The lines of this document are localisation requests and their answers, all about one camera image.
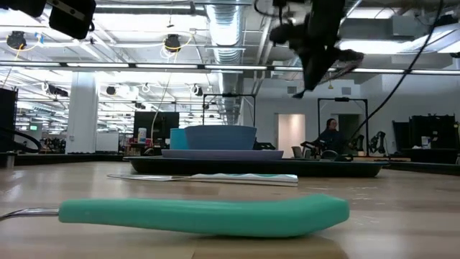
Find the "teal cup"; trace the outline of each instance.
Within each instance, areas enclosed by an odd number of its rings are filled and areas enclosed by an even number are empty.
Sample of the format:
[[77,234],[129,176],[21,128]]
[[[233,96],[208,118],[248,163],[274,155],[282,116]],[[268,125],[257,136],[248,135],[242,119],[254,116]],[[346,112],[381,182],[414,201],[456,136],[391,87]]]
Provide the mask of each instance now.
[[185,137],[184,129],[171,129],[170,149],[188,150],[187,137]]

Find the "white pillar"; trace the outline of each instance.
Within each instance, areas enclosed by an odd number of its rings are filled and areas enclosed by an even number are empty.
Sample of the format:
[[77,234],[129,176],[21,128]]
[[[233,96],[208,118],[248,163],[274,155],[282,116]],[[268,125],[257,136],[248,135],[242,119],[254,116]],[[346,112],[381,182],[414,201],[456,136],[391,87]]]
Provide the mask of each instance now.
[[99,87],[96,75],[74,72],[70,89],[66,153],[94,153],[98,126]]

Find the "wooden tabletop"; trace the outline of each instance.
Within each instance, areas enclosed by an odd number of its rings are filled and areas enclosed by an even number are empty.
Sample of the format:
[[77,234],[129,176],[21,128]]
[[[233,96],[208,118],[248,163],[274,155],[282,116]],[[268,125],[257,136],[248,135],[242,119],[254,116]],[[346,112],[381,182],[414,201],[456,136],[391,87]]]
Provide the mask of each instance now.
[[302,178],[298,188],[107,178],[128,163],[74,163],[0,171],[0,213],[80,198],[349,200],[350,219],[309,237],[259,240],[89,224],[57,218],[0,222],[0,258],[460,258],[460,178],[382,171],[378,178]]

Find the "green foam cylinder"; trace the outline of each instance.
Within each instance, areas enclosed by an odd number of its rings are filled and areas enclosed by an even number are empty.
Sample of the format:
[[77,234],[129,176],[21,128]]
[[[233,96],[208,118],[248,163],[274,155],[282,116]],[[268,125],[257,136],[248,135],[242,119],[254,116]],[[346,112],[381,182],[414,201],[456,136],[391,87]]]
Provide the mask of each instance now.
[[323,194],[281,201],[76,199],[59,208],[64,223],[245,237],[306,235],[348,218],[347,201]]

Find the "ductwork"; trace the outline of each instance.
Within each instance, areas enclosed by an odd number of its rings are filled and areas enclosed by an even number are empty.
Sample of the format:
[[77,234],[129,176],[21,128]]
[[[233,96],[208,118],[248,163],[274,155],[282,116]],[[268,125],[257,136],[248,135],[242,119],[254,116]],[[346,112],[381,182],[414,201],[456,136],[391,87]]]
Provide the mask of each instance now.
[[188,5],[127,5],[127,4],[98,4],[96,14],[170,14],[198,15],[206,17],[204,7],[197,7],[193,2]]
[[[238,46],[242,35],[242,6],[210,5],[206,7],[210,20],[209,32],[213,45]],[[218,64],[240,64],[241,50],[214,49],[214,56]],[[237,73],[220,73],[218,84],[221,93],[240,94],[243,90],[243,79]],[[241,98],[224,99],[225,116],[228,124],[238,123],[239,105]]]

